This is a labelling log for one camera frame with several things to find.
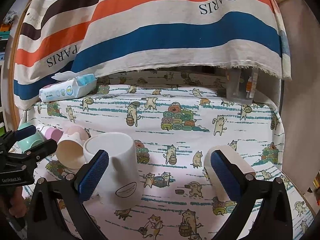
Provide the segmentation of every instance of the white cylindrical container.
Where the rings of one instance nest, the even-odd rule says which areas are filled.
[[[109,154],[109,166],[104,172],[97,192],[101,201],[115,210],[125,210],[139,204],[143,185],[139,180],[136,147],[124,133],[102,133],[84,143],[84,158],[88,163],[98,150]]]

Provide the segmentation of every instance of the wall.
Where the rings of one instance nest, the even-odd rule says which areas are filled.
[[[320,25],[304,0],[279,4],[291,54],[292,81],[284,83],[283,171],[302,193],[320,169]]]

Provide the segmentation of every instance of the striped cloth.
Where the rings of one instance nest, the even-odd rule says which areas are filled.
[[[15,104],[28,109],[57,72],[209,65],[291,78],[274,0],[32,0],[15,57]]]

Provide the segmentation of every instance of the baby wipes package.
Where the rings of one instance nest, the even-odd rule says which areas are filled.
[[[97,79],[93,74],[78,75],[66,71],[56,73],[52,78],[61,82],[40,89],[39,98],[42,102],[84,97],[97,86]]]

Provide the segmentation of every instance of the blue gripper pad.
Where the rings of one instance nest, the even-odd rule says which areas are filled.
[[[100,150],[102,153],[100,156],[94,161],[93,157],[92,160],[88,163],[91,164],[94,161],[93,165],[84,176],[82,181],[79,183],[78,192],[79,192],[79,201],[87,201],[92,196],[95,188],[97,187],[103,173],[106,171],[109,165],[109,155],[106,151]]]
[[[217,151],[211,153],[210,162],[230,200],[239,202],[241,199],[240,184],[228,168],[228,165],[231,165],[230,162],[223,161]]]

